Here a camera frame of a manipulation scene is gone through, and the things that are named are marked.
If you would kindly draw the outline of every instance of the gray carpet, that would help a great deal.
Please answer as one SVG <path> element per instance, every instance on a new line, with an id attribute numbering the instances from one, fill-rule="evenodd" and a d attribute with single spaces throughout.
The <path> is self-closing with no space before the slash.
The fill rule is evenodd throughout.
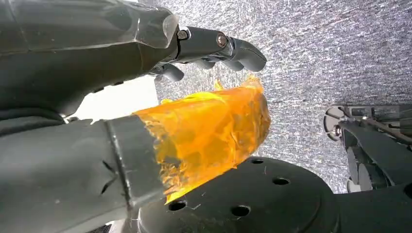
<path id="1" fill-rule="evenodd" d="M 159 0 L 182 26 L 221 30 L 268 58 L 263 81 L 271 132 L 257 152 L 303 166 L 346 191 L 346 157 L 323 134 L 336 103 L 411 103 L 412 4 L 406 0 Z M 179 83 L 156 83 L 159 99 L 239 85 L 246 72 L 182 65 Z"/>

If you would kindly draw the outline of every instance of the robotic hand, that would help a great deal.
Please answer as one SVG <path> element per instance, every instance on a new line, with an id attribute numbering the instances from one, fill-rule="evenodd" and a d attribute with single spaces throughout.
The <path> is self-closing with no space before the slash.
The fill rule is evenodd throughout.
<path id="1" fill-rule="evenodd" d="M 0 1 L 0 229 L 84 233 L 164 196 L 155 138 L 138 116 L 66 124 L 83 98 L 173 63 L 263 69 L 222 32 L 179 29 L 168 10 L 128 0 Z"/>

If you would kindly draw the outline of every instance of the black circular base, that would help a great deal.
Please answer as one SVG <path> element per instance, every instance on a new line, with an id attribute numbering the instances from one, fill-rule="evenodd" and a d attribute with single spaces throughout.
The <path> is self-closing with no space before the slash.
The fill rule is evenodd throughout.
<path id="1" fill-rule="evenodd" d="M 165 205 L 139 212 L 142 233 L 331 233 L 338 228 L 335 197 L 312 172 L 252 157 Z"/>

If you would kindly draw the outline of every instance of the orange translucent object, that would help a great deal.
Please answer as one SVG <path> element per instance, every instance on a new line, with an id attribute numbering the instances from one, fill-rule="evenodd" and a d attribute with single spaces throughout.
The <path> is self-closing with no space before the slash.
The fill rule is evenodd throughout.
<path id="1" fill-rule="evenodd" d="M 270 125 L 254 76 L 237 88 L 192 94 L 134 114 L 157 138 L 167 203 L 236 168 L 264 141 Z"/>

